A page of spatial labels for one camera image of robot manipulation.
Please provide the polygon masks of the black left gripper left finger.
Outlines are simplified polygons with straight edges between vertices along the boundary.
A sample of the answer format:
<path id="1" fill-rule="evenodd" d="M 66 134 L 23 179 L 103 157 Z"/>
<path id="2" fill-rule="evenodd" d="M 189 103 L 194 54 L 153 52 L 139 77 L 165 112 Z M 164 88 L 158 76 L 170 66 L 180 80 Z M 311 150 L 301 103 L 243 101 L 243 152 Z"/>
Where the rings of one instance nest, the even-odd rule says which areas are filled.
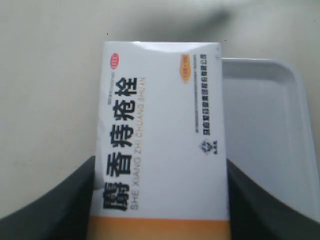
<path id="1" fill-rule="evenodd" d="M 84 240 L 94 189 L 91 156 L 42 197 L 0 220 L 2 240 Z"/>

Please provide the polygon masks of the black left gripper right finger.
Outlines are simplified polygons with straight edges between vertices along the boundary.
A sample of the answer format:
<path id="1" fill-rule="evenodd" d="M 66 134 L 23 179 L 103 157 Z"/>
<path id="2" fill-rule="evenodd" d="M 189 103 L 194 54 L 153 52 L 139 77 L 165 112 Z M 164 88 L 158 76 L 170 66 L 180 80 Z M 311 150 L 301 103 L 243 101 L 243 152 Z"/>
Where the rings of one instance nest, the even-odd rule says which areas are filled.
<path id="1" fill-rule="evenodd" d="M 318 240 L 320 224 L 299 213 L 227 161 L 233 240 Z"/>

